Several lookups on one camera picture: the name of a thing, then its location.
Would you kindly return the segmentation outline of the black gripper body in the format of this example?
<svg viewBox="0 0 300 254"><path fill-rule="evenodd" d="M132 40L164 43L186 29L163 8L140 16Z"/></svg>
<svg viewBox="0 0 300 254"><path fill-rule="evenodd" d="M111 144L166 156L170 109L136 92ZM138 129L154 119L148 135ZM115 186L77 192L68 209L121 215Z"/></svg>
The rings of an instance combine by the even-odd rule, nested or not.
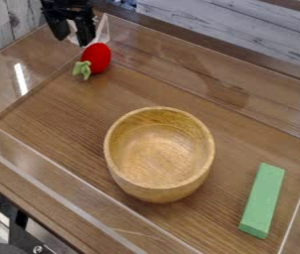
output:
<svg viewBox="0 0 300 254"><path fill-rule="evenodd" d="M49 17L92 16L93 0L40 0L42 13Z"/></svg>

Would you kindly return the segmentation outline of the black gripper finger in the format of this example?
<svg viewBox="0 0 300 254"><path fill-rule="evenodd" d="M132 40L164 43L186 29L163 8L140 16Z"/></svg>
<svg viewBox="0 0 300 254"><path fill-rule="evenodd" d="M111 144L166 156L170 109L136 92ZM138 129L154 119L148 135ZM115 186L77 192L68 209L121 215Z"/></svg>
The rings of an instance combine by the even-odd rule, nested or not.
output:
<svg viewBox="0 0 300 254"><path fill-rule="evenodd" d="M44 16L53 36L61 41L71 33L67 19L52 13L45 13Z"/></svg>
<svg viewBox="0 0 300 254"><path fill-rule="evenodd" d="M95 24L91 18L77 16L75 18L77 44L85 47L95 39Z"/></svg>

